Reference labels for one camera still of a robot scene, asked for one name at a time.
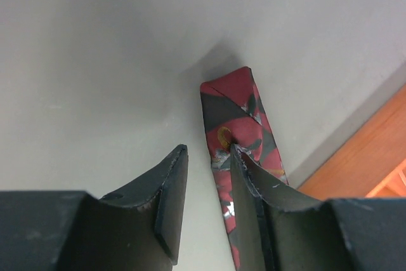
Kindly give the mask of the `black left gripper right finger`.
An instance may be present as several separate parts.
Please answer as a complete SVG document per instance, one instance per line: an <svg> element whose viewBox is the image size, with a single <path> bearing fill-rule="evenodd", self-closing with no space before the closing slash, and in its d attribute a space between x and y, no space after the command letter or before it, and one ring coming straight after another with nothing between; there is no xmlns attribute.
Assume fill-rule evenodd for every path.
<svg viewBox="0 0 406 271"><path fill-rule="evenodd" d="M405 199L319 201L230 157L242 270L405 269Z"/></svg>

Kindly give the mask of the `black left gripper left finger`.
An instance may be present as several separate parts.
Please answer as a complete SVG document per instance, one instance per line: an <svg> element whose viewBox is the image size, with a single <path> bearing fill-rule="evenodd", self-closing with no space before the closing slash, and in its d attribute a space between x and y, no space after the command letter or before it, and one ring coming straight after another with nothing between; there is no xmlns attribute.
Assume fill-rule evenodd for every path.
<svg viewBox="0 0 406 271"><path fill-rule="evenodd" d="M171 270L178 262L188 150L97 199L1 192L2 270Z"/></svg>

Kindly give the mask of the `red patterned necktie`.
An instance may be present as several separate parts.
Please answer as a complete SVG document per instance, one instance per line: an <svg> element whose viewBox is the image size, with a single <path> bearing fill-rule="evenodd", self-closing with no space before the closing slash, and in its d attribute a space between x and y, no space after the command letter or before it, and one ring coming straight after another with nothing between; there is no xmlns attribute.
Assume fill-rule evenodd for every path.
<svg viewBox="0 0 406 271"><path fill-rule="evenodd" d="M280 153L252 70L241 67L200 85L211 170L236 270L240 270L238 226L232 194L230 147L239 145L254 161L286 183Z"/></svg>

